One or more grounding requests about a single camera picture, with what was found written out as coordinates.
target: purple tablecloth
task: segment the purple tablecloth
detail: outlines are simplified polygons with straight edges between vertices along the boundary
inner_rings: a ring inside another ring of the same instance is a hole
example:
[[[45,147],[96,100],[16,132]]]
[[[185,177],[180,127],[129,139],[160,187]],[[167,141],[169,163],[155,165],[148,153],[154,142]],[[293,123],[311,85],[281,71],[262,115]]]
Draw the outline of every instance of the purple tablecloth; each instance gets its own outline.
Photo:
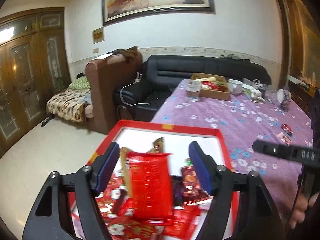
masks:
[[[283,132],[283,123],[293,131],[292,144],[312,147],[310,118],[292,100],[286,113],[278,108],[279,104],[253,103],[244,94],[231,95],[229,101],[200,98],[198,102],[189,102],[187,81],[179,84],[152,122],[220,129],[235,171],[258,171],[279,212],[291,210],[301,165],[253,152],[251,147],[257,138],[283,143],[276,136]]]

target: white power cord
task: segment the white power cord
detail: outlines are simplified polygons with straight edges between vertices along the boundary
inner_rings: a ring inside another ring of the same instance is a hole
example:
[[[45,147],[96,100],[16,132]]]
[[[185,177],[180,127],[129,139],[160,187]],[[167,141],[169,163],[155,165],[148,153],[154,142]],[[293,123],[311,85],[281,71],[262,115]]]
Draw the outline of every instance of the white power cord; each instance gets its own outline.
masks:
[[[140,82],[141,81],[141,78],[140,78],[140,75],[139,75],[139,72],[137,72],[137,78],[134,80],[134,82],[132,84],[129,84],[123,88],[121,88],[120,90],[120,99],[121,99],[121,102],[124,103],[125,105],[127,106],[136,106],[136,105],[150,105],[149,103],[137,103],[137,104],[134,104],[134,105],[131,105],[131,104],[128,104],[126,103],[124,100],[123,100],[123,97],[122,97],[122,90],[128,86],[131,86],[131,85],[134,85],[135,83],[137,82]]]

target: beige floor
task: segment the beige floor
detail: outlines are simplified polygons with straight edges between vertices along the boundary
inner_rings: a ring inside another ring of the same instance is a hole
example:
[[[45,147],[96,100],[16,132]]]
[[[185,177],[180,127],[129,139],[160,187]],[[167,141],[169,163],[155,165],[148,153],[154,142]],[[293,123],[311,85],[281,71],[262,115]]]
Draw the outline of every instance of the beige floor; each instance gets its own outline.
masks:
[[[61,120],[40,125],[0,159],[0,216],[18,239],[50,172],[77,171],[105,138]]]

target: blue gripper pad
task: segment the blue gripper pad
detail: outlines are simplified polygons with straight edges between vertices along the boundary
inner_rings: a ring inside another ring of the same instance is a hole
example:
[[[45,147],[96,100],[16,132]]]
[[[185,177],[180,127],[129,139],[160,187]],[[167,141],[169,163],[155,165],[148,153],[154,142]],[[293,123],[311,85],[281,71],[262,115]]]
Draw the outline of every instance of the blue gripper pad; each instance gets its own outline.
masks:
[[[216,163],[213,158],[209,155],[205,155],[202,151],[201,147],[197,142],[192,142],[189,144],[189,157],[192,161],[193,168],[196,172],[196,175],[199,179],[201,187],[205,190],[209,195],[213,194],[212,187],[212,176],[209,171],[212,168],[215,168]]]
[[[104,155],[98,156],[92,163],[91,166],[93,168],[93,174],[91,178],[91,186],[97,194],[107,188],[119,156],[119,145],[116,142],[111,142]]]

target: water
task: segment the water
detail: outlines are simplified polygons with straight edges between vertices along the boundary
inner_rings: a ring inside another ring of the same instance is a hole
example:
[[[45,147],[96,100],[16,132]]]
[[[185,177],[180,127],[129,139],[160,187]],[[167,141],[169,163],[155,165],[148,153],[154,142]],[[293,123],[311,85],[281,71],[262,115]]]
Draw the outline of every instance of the water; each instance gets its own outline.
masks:
[[[187,99],[192,102],[199,100],[200,88],[199,87],[187,87],[186,88]]]

